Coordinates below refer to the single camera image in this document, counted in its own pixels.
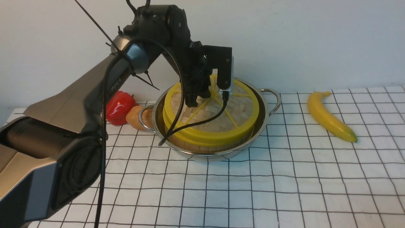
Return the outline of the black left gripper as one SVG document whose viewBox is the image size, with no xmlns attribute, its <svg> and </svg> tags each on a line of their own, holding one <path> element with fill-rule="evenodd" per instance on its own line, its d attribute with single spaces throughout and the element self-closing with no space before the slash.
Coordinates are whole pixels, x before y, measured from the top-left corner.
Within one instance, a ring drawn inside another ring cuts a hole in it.
<svg viewBox="0 0 405 228">
<path fill-rule="evenodd" d="M 200 41 L 177 41 L 177 46 L 182 69 L 182 95 L 185 95 L 186 106 L 195 108 L 198 107 L 198 95 L 201 98 L 211 97 L 207 57 Z"/>
</svg>

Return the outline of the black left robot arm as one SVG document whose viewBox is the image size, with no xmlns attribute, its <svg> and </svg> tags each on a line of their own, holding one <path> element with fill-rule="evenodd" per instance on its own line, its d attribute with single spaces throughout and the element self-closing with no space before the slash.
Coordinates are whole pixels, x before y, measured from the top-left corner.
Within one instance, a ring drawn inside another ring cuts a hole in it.
<svg viewBox="0 0 405 228">
<path fill-rule="evenodd" d="M 111 53 L 57 95 L 26 108 L 1 128 L 1 227 L 23 228 L 48 219 L 101 178 L 98 227 L 106 167 L 107 104 L 130 76 L 165 56 L 180 78 L 183 103 L 208 96 L 209 56 L 191 40 L 184 9 L 135 8 L 134 20 Z"/>
</svg>

